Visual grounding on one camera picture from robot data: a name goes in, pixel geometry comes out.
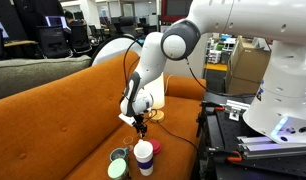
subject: sticker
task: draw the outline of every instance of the sticker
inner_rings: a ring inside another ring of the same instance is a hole
[[[256,93],[256,98],[259,101],[262,101],[262,93],[264,92],[264,90],[262,88],[259,89],[259,91]]]

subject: cardboard box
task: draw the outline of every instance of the cardboard box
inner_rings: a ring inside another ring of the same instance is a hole
[[[225,77],[225,89],[227,94],[253,94],[258,91],[260,87],[259,82],[234,77],[231,68],[232,64],[231,61],[229,61]]]
[[[260,83],[239,79],[231,76],[228,85],[228,94],[255,94],[260,87]]]
[[[260,83],[270,60],[271,52],[256,49],[252,41],[238,37],[237,43],[231,54],[232,75],[238,79],[244,79]]]

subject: couch armrest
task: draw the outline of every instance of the couch armrest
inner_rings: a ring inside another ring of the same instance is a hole
[[[198,78],[198,81],[206,87],[206,80]],[[205,92],[205,89],[191,77],[164,75],[164,85],[166,96],[201,101]]]

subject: white cup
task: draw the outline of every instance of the white cup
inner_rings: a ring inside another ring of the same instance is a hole
[[[153,172],[153,146],[148,141],[139,140],[134,147],[134,155],[141,174],[149,176]]]

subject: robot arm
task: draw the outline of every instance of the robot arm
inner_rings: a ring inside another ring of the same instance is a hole
[[[120,103],[122,113],[119,117],[130,126],[134,126],[137,132],[141,132],[141,137],[144,137],[146,132],[141,114],[154,102],[152,96],[142,88],[162,74],[166,62],[160,48],[162,36],[162,33],[154,32],[146,37],[139,64],[128,81]]]
[[[136,124],[132,117],[153,103],[140,89],[161,74],[165,57],[188,57],[201,34],[211,32],[275,40],[258,92],[261,99],[254,99],[244,119],[278,143],[306,143],[306,0],[194,0],[187,18],[145,40],[121,103],[120,117],[129,120],[121,119]],[[282,131],[290,128],[301,133]]]

